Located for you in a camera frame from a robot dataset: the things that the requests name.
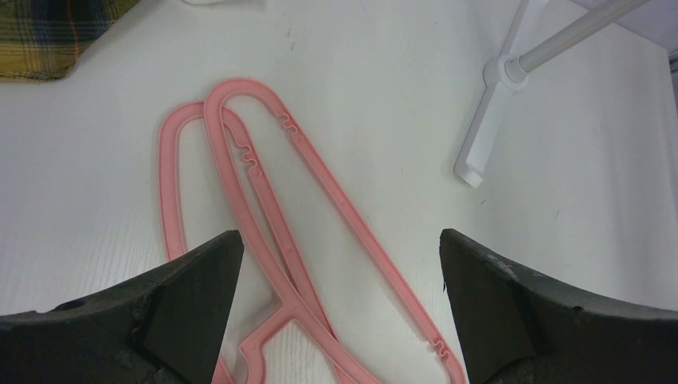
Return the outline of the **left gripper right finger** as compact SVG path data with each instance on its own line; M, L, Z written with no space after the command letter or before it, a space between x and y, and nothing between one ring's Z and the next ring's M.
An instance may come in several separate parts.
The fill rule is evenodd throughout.
M471 383L674 383L677 313L605 297L454 229L439 255Z

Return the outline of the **pink hanger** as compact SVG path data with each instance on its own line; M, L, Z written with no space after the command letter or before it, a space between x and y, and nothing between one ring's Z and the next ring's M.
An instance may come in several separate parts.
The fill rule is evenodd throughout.
M244 122L226 103L237 96L257 99L276 118L280 127L305 161L310 172L335 205L349 228L364 246L389 287L395 293L417 329L433 348L452 383L465 382L465 373L457 356L445 341L435 322L414 294L396 264L373 235L365 220L355 208L341 185L330 172L321 156L307 139L281 98L268 86L249 78L233 78L216 85L203 105L205 128L210 147L226 196L233 208L237 223L265 276L269 279L281 307L267 318L241 343L241 352L247 363L247 381L265 381L263 346L290 322L296 321L329 358L333 366L354 383L375 383L377 379L361 366L333 334L327 315L320 303L305 268L300 252L287 226L284 214L260 163L249 131ZM243 151L247 173L262 205L265 217L285 261L280 266L273 251L266 244L263 233L254 218L230 153L226 137L231 135L237 148Z
M191 102L171 112L160 129L159 198L162 228L169 259L178 258L186 252L178 187L177 156L180 134L188 123L199 118L206 118L204 104L203 102ZM229 108L219 106L216 127L208 129L207 132L216 165L226 168L221 179L240 231L251 253L281 299L281 306L241 342L241 353L247 363L247 381L249 383L265 382L264 346L290 322L295 321L329 358L338 381L351 382L353 368L350 365L353 363L353 358L345 352L333 334L244 122ZM235 146L244 151L242 159L249 166L247 173L251 185L264 211L265 220L273 233L275 244L281 251L283 265L280 265L273 255L249 207L229 152L229 145L225 142L228 135L233 137Z

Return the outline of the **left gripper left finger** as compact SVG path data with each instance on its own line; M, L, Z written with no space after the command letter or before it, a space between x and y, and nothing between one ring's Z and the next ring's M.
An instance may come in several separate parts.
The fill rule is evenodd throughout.
M243 254L229 230L51 311L3 316L2 382L210 382Z

